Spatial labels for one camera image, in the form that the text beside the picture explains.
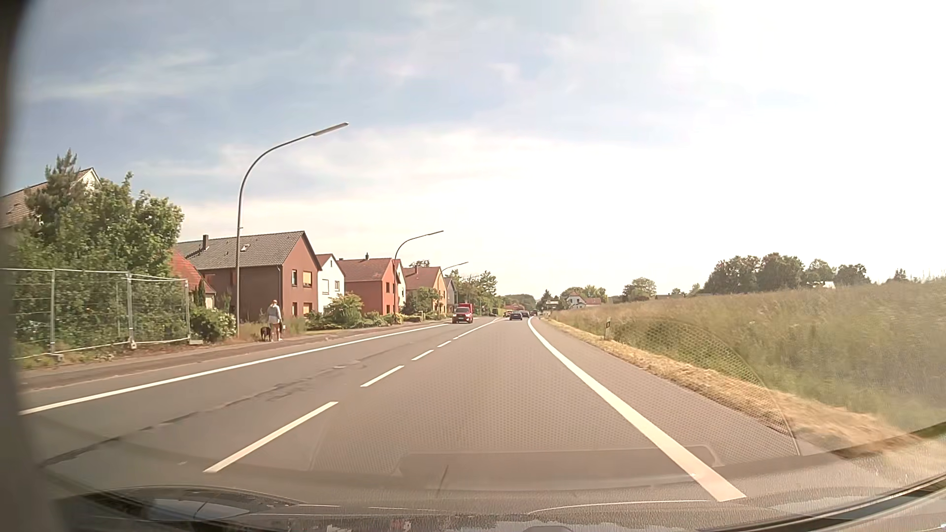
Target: grass field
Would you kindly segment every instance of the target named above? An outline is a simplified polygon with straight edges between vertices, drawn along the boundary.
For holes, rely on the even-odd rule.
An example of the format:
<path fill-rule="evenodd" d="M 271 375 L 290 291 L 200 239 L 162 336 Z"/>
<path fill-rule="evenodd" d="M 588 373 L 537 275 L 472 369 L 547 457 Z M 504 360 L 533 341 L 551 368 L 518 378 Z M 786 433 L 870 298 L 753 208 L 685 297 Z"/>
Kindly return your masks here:
<path fill-rule="evenodd" d="M 905 430 L 946 420 L 946 281 L 554 312 L 567 325 Z"/>

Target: road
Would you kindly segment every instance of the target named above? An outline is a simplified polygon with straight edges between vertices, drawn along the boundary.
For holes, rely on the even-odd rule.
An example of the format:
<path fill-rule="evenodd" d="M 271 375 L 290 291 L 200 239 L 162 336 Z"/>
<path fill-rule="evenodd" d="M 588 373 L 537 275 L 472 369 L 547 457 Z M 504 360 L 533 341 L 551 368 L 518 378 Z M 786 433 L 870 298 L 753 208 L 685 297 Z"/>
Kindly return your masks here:
<path fill-rule="evenodd" d="M 535 507 L 713 504 L 811 481 L 753 470 L 797 455 L 791 437 L 536 318 L 270 348 L 21 401 L 34 459 L 75 483 L 66 490 L 186 484 L 324 504 Z M 826 467 L 845 486 L 896 486 Z"/>

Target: metal fence panel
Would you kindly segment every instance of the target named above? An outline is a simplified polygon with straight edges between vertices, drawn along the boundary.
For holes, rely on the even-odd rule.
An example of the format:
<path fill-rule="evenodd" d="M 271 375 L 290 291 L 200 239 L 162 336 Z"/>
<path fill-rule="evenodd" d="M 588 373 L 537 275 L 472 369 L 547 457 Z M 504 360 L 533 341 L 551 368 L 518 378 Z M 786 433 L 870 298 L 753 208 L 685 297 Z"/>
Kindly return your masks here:
<path fill-rule="evenodd" d="M 190 338 L 186 279 L 129 272 L 4 268 L 13 288 L 14 358 Z"/>

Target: car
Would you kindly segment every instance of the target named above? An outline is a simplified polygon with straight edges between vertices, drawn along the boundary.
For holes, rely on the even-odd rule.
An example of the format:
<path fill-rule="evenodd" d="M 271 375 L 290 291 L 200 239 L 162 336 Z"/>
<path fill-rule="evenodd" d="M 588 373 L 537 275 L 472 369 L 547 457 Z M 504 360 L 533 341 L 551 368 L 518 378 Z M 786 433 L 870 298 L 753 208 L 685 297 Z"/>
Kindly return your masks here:
<path fill-rule="evenodd" d="M 473 323 L 473 310 L 469 307 L 457 307 L 453 312 L 453 323 Z"/>

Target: woman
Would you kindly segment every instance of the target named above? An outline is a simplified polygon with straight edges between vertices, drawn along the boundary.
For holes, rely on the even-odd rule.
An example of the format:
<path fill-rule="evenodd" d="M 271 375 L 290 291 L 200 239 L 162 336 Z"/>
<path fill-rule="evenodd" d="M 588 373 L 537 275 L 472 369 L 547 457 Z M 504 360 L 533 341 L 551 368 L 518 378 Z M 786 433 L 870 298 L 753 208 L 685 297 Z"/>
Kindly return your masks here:
<path fill-rule="evenodd" d="M 272 300 L 267 310 L 268 322 L 270 324 L 270 342 L 275 338 L 276 342 L 283 341 L 283 312 L 279 309 L 276 300 Z"/>

